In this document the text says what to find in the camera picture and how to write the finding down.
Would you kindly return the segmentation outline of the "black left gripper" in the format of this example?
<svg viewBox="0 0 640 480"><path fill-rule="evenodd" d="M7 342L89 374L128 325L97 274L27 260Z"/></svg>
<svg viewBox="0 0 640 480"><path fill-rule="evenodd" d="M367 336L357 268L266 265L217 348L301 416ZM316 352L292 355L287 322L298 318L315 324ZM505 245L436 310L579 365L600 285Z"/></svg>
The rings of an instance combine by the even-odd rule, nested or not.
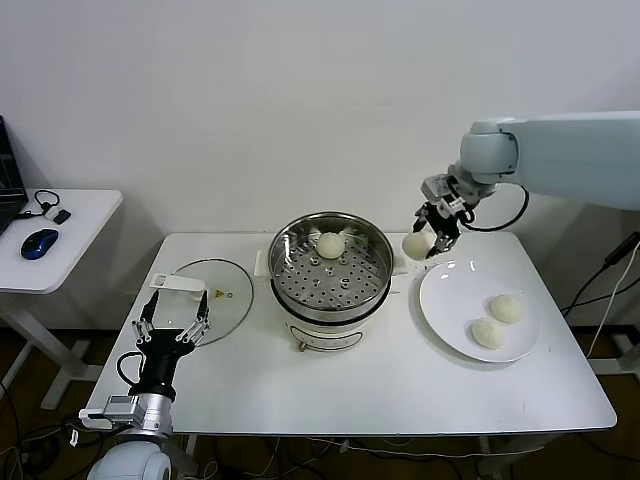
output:
<svg viewBox="0 0 640 480"><path fill-rule="evenodd" d="M131 322L135 340L144 356L139 380L129 388L129 395L158 394L175 396L173 379L178 361L189 355L211 328L208 295L202 293L195 320L180 334L177 329L156 329L153 316L159 300L155 291L143 306L138 319Z"/></svg>

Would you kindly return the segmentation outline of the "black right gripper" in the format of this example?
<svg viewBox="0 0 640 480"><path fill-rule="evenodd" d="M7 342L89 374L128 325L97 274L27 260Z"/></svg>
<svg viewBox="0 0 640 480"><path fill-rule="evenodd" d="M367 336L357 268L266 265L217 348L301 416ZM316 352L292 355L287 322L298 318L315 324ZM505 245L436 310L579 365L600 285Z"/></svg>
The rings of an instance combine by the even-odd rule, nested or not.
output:
<svg viewBox="0 0 640 480"><path fill-rule="evenodd" d="M458 219L454 215L445 216L432 203L426 202L414 216L413 233L421 232L428 223L436 234L433 245L428 251L429 258L449 252L460 237Z"/></svg>

